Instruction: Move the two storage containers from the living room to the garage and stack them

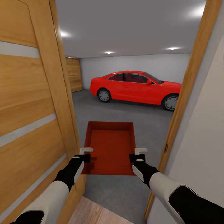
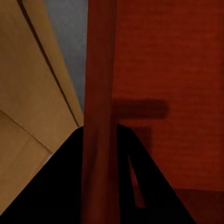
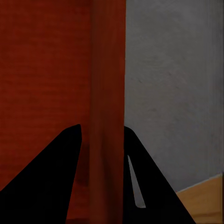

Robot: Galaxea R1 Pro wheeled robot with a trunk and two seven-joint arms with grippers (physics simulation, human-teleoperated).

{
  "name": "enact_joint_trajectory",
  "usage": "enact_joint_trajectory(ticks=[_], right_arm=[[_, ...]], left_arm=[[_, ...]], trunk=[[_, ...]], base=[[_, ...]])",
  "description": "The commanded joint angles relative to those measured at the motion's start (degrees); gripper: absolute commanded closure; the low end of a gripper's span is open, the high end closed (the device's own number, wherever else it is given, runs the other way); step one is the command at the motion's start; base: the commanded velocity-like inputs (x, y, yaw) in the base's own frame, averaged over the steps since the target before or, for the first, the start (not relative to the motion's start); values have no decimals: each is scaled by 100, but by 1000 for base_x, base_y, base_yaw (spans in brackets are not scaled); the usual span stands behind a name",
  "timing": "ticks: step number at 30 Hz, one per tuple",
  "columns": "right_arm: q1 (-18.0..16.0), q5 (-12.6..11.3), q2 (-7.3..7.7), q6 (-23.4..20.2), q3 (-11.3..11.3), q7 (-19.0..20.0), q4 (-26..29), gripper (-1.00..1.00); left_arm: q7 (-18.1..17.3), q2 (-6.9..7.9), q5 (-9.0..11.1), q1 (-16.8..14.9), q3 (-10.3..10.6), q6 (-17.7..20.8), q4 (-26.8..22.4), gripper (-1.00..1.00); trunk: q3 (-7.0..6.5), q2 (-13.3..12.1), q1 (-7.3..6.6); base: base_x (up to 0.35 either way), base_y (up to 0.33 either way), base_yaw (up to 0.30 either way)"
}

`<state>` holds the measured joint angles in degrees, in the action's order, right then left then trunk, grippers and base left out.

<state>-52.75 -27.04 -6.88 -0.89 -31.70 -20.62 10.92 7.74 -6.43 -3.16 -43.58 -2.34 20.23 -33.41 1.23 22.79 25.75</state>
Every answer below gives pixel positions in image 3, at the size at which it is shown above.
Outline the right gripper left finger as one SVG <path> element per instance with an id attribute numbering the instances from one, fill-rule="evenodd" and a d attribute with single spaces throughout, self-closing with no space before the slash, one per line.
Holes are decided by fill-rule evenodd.
<path id="1" fill-rule="evenodd" d="M 65 224 L 81 125 L 63 130 L 1 192 L 0 224 Z"/>

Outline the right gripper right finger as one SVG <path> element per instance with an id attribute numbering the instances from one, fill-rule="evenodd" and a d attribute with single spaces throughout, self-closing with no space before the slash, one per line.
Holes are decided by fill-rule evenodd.
<path id="1" fill-rule="evenodd" d="M 135 205 L 130 157 L 145 208 Z M 123 224 L 196 224 L 134 131 L 124 126 Z"/>

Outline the storage box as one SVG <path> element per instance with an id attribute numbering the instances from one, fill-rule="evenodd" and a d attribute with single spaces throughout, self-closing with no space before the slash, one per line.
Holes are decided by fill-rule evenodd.
<path id="1" fill-rule="evenodd" d="M 123 224 L 126 0 L 0 0 L 0 192 L 81 125 L 65 224 Z"/>

